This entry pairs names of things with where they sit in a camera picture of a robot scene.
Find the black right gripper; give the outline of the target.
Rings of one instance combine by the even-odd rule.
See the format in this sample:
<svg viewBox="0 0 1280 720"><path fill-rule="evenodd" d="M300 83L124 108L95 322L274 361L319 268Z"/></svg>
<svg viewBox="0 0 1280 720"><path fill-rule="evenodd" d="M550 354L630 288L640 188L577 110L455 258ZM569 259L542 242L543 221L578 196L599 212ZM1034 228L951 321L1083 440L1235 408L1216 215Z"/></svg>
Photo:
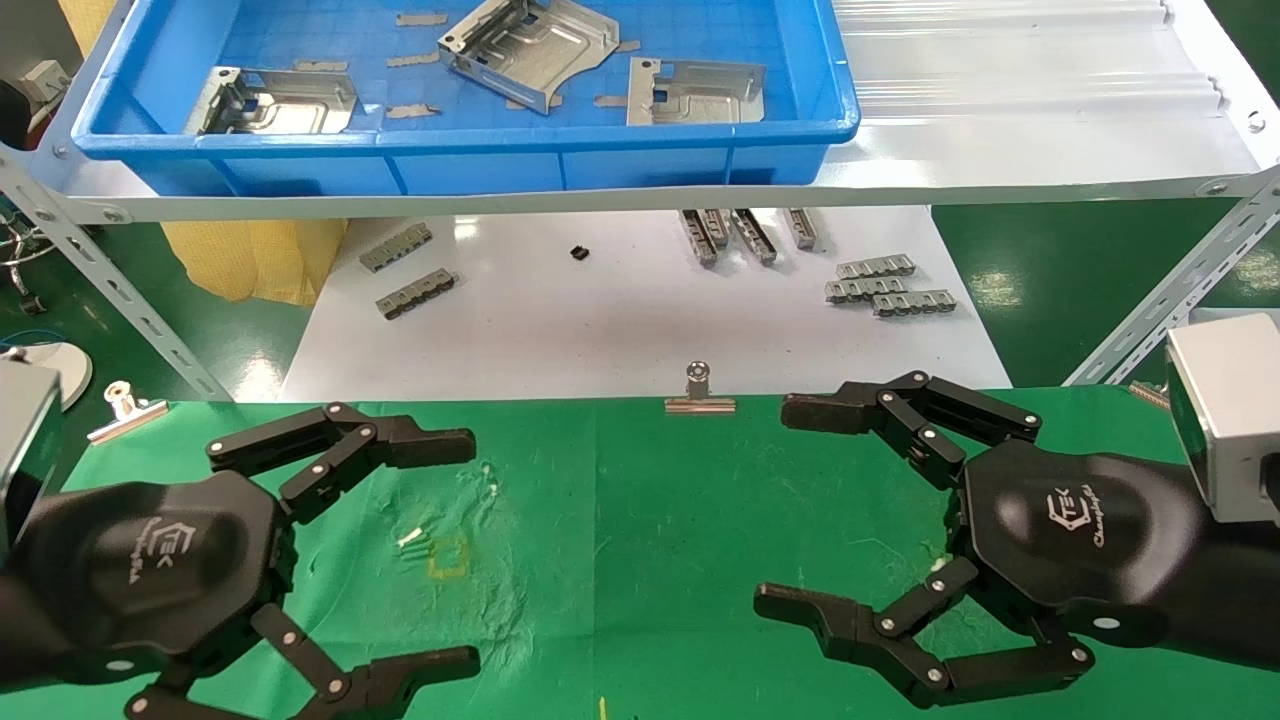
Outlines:
<svg viewBox="0 0 1280 720"><path fill-rule="evenodd" d="M754 593L758 616L808 628L826 659L878 673L913 706L1065 689L1094 666L1065 630L1119 647L1219 650L1202 568L1212 518L1187 468L1050 452L1032 445L1041 432L1032 411L925 372L786 395L781 421L872 433L936 489L961 487L956 537L965 559L886 609L774 583ZM966 454L945 429L993 448L964 468ZM969 593L1034 644L951 660L923 648L916 635Z"/></svg>

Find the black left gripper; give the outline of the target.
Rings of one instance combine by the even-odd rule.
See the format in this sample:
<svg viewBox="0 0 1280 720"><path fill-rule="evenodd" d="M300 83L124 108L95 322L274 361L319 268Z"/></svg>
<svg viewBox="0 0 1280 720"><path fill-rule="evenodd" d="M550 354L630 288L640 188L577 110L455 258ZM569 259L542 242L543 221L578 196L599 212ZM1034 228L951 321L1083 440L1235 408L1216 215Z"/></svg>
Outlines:
<svg viewBox="0 0 1280 720"><path fill-rule="evenodd" d="M264 639L314 688L293 719L402 719L425 685L479 674L472 646L344 671L279 606L298 559L288 518L314 521L383 466L470 462L470 429L329 404L218 438L206 455L219 473L200 482L127 482L35 505L15 542L17 688L163 671L125 717L246 719L188 693ZM279 502L247 478L301 460Z"/></svg>

